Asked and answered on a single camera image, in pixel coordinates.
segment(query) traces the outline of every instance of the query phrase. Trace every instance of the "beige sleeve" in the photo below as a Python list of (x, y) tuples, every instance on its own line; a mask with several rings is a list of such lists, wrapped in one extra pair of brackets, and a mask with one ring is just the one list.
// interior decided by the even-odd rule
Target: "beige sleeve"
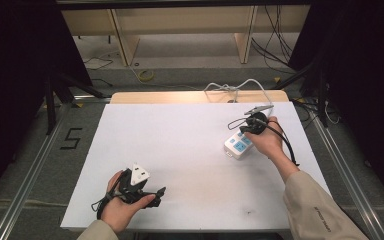
[(307, 173), (289, 176), (283, 195), (294, 239), (368, 239)]
[(102, 220), (93, 221), (78, 240), (118, 240), (111, 227)]

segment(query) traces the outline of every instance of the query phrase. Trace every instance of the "tape mark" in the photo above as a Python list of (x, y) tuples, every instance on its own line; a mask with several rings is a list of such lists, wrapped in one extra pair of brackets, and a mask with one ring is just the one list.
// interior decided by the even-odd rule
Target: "tape mark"
[(75, 144), (74, 144), (74, 146), (72, 146), (72, 147), (61, 147), (60, 150), (71, 150), (71, 149), (76, 149), (76, 148), (77, 148), (77, 144), (79, 144), (79, 142), (80, 142), (80, 138), (72, 138), (72, 137), (70, 137), (70, 134), (71, 134), (72, 131), (80, 131), (80, 130), (82, 130), (82, 129), (83, 129), (83, 128), (70, 128), (70, 129), (68, 130), (67, 136), (65, 136), (65, 140), (64, 140), (64, 141), (66, 141), (66, 142), (68, 142), (68, 141), (74, 141)]

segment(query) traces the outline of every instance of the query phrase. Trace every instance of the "white electronic device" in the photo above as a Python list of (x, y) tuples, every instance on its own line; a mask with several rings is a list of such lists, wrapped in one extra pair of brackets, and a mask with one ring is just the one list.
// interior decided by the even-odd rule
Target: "white electronic device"
[(229, 157), (239, 159), (248, 149), (252, 148), (251, 140), (249, 140), (241, 131), (237, 131), (233, 136), (224, 142), (224, 150)]
[(136, 184), (147, 180), (149, 177), (150, 175), (148, 171), (146, 171), (143, 167), (137, 165), (136, 163), (133, 164), (130, 185), (135, 186)]

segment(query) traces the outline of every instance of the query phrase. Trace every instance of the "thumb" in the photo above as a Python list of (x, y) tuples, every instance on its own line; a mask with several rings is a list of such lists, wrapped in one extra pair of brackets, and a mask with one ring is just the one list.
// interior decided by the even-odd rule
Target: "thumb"
[(150, 202), (152, 202), (154, 198), (155, 198), (155, 194), (146, 195), (141, 199), (139, 199), (139, 201), (133, 203), (132, 206), (135, 207), (136, 211), (139, 211), (140, 209), (145, 208), (146, 205), (148, 205)]
[(244, 135), (245, 135), (246, 138), (251, 140), (251, 142), (254, 142), (255, 138), (258, 136), (256, 134), (252, 134), (250, 132), (244, 132)]

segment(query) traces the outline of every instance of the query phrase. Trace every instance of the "wooden cabinet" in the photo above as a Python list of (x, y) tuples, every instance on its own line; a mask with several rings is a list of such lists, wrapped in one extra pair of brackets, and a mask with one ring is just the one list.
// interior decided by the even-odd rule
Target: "wooden cabinet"
[[(282, 31), (301, 31), (309, 6), (281, 10)], [(277, 6), (76, 10), (63, 15), (73, 36), (114, 35), (125, 66), (132, 63), (140, 36), (149, 34), (232, 33), (239, 61), (247, 63), (252, 34), (273, 31), (268, 16), (275, 24)]]

